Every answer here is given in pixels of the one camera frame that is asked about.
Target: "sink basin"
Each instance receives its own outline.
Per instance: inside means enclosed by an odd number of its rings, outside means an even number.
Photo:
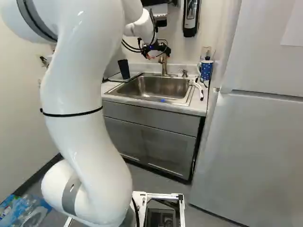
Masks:
[[[143,73],[133,80],[118,85],[105,93],[177,105],[189,105],[193,94],[189,81],[178,77],[162,77],[159,74]]]

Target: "polka dot mug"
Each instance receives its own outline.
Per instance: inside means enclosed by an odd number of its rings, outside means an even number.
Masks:
[[[214,61],[202,61],[197,64],[197,71],[201,75],[202,80],[210,80],[213,72]]]

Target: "refrigerator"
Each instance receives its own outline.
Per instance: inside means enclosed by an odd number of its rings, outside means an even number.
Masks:
[[[250,227],[303,226],[302,12],[303,0],[242,1],[191,204]]]

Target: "floor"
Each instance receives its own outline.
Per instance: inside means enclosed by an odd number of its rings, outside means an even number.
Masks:
[[[152,193],[183,193],[189,197],[190,186],[184,185],[168,178],[156,175],[133,165],[128,165],[133,176],[134,190]],[[29,194],[41,195],[40,183],[28,190]],[[67,217],[53,210],[40,225],[41,227],[63,227]],[[186,227],[236,227],[236,225],[206,214],[188,203],[185,210]],[[84,227],[85,225],[73,222],[71,227]]]

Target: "gray band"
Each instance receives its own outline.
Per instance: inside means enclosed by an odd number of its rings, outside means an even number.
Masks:
[[[37,35],[48,41],[57,42],[58,36],[45,25],[35,8],[33,0],[17,0],[17,5],[23,19]]]
[[[136,226],[136,217],[131,207],[128,208],[125,219],[119,227],[132,227]]]
[[[72,175],[68,180],[62,195],[63,210],[74,216],[75,212],[75,200],[80,186],[82,185],[77,175]]]

